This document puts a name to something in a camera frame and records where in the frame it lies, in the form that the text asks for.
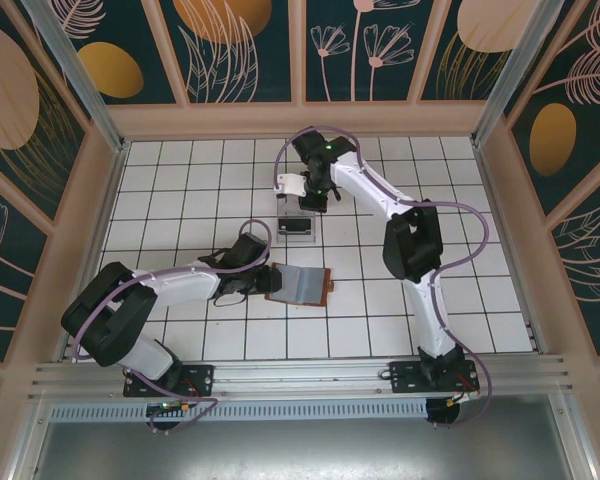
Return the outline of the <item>clear plastic box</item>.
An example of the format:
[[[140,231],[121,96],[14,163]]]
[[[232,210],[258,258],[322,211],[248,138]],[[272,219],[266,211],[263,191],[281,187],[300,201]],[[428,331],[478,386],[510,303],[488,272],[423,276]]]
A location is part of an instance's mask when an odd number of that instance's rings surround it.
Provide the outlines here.
[[[317,237],[317,226],[316,226],[316,214],[312,211],[302,210],[299,205],[299,198],[292,195],[276,195],[276,208],[277,208],[277,220],[276,220],[276,234],[279,243],[285,243],[289,245],[299,244],[312,244],[316,243]],[[281,236],[278,234],[278,218],[279,217],[296,217],[306,216],[313,220],[313,231],[308,236]]]

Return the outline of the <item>black card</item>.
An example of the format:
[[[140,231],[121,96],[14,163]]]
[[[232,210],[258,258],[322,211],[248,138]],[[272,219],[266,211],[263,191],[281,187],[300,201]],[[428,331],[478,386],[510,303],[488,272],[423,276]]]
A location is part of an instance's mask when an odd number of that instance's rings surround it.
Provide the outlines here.
[[[279,217],[278,234],[281,236],[308,236],[313,231],[313,220],[306,216]]]

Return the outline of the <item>brown leather card holder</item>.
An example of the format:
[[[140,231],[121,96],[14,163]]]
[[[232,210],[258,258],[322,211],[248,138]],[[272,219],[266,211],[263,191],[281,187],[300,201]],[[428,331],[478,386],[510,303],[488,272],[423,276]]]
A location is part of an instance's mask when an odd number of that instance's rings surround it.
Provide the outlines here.
[[[329,268],[272,264],[276,291],[265,294],[268,301],[299,306],[325,307],[334,290]]]

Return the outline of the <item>grey metal sheet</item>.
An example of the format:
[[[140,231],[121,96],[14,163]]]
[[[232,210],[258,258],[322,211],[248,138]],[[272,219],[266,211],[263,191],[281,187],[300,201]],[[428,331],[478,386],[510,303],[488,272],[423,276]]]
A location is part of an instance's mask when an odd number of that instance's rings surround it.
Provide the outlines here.
[[[498,397],[456,428],[419,418],[233,420],[181,432],[36,413],[13,480],[600,480],[562,397]]]

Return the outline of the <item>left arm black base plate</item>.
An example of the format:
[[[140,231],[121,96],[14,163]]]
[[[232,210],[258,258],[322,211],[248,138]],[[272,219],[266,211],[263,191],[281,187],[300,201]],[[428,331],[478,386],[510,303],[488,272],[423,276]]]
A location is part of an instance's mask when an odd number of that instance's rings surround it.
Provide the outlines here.
[[[202,364],[172,366],[159,379],[150,380],[159,390],[147,385],[128,368],[123,369],[123,374],[122,394],[125,398],[157,398],[162,396],[162,390],[174,393],[177,398],[210,397],[214,382],[214,367]]]

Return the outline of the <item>aluminium front rail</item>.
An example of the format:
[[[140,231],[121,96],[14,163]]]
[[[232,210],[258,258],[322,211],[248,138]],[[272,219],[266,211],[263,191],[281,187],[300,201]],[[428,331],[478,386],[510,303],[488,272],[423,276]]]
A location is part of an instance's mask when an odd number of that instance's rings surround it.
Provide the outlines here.
[[[212,395],[223,401],[388,398],[384,372],[389,358],[215,361]],[[495,395],[555,394],[570,391],[559,355],[503,354],[482,357]],[[94,363],[48,363],[36,367],[27,398],[46,402],[122,401],[120,367]]]

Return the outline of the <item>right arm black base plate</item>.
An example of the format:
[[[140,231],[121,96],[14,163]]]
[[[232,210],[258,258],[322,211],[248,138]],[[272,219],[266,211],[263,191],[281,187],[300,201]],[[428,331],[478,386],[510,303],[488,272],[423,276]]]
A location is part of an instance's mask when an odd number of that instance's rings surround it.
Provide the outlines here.
[[[437,371],[428,371],[419,361],[396,361],[389,364],[389,381],[394,393],[479,392],[475,363],[463,360]]]

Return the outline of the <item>aluminium corner post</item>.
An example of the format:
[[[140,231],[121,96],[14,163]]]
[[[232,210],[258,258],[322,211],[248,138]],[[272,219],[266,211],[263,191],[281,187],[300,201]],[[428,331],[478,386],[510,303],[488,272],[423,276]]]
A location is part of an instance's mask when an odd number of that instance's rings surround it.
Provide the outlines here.
[[[525,72],[554,25],[564,0],[539,0],[509,55],[471,134],[472,146],[480,150],[500,120]]]
[[[108,145],[120,152],[123,137],[73,44],[87,40],[106,17],[104,0],[19,1]]]

